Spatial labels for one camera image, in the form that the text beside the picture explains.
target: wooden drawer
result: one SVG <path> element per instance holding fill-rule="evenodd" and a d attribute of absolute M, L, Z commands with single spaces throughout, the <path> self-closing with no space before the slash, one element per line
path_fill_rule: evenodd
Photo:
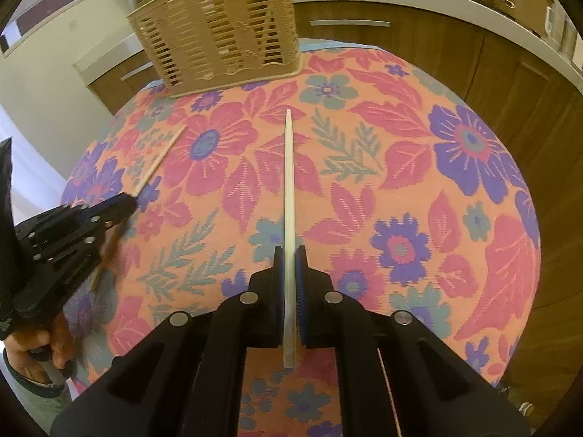
<path fill-rule="evenodd" d="M 89 87 L 115 115 L 131 98 L 153 80 L 160 79 L 144 51 L 140 51 L 107 71 Z"/>
<path fill-rule="evenodd" d="M 296 3 L 295 9 L 300 37 L 379 46 L 423 69 L 461 98 L 466 96 L 482 47 L 482 28 L 384 3 L 318 1 Z M 350 24 L 335 24 L 338 20 Z"/>

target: metal handle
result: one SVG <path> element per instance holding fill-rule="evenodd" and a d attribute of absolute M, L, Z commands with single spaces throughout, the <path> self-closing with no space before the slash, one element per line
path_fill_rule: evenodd
<path fill-rule="evenodd" d="M 138 68 L 135 68 L 132 71 L 128 72 L 126 75 L 121 77 L 120 80 L 123 82 L 124 80 L 127 80 L 128 78 L 133 77 L 134 75 L 139 74 L 141 71 L 153 66 L 154 64 L 152 62 L 146 62 L 144 65 L 139 66 Z"/>
<path fill-rule="evenodd" d="M 389 28 L 391 21 L 376 20 L 311 20 L 310 26 L 380 26 Z"/>

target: wooden cabinet door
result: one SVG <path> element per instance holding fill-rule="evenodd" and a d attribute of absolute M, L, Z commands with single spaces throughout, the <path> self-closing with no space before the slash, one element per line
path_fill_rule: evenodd
<path fill-rule="evenodd" d="M 542 263 L 509 374 L 535 406 L 534 425 L 555 409 L 583 362 L 583 96 L 571 86 L 562 97 L 570 99 L 556 100 L 561 113 L 539 125 L 544 139 L 532 143 L 532 160 L 523 167 L 539 220 Z"/>
<path fill-rule="evenodd" d="M 379 46 L 418 66 L 464 98 L 482 47 L 484 29 L 441 14 L 384 3 L 315 1 L 296 3 L 301 38 L 333 39 Z M 334 24 L 361 20 L 358 24 Z M 328 21 L 314 25 L 315 21 Z M 369 21 L 389 27 L 367 25 Z"/>
<path fill-rule="evenodd" d="M 467 104 L 524 168 L 553 128 L 575 88 L 538 57 L 487 33 Z"/>
<path fill-rule="evenodd" d="M 89 87 L 115 115 L 141 89 L 160 79 L 154 67 L 144 67 L 149 62 L 146 53 L 140 51 L 94 80 Z"/>

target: person's hand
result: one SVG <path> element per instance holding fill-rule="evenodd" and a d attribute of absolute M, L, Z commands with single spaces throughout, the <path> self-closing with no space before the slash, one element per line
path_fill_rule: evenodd
<path fill-rule="evenodd" d="M 41 364 L 27 353 L 28 350 L 49 344 L 52 348 L 52 362 L 57 368 L 63 369 L 75 352 L 73 338 L 63 314 L 55 317 L 51 331 L 24 328 L 8 335 L 4 341 L 8 363 L 25 378 L 37 383 L 50 383 Z"/>

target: kitchen counter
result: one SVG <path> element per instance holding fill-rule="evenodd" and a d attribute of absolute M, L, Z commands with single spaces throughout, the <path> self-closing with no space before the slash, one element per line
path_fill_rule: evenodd
<path fill-rule="evenodd" d="M 563 75 L 583 94 L 583 74 L 570 61 L 546 42 L 510 18 L 477 0 L 292 0 L 308 1 L 369 1 L 425 9 L 457 18 L 502 36 L 531 52 Z M 120 62 L 142 50 L 131 29 L 109 35 L 80 58 L 75 67 L 85 84 L 89 85 Z"/>

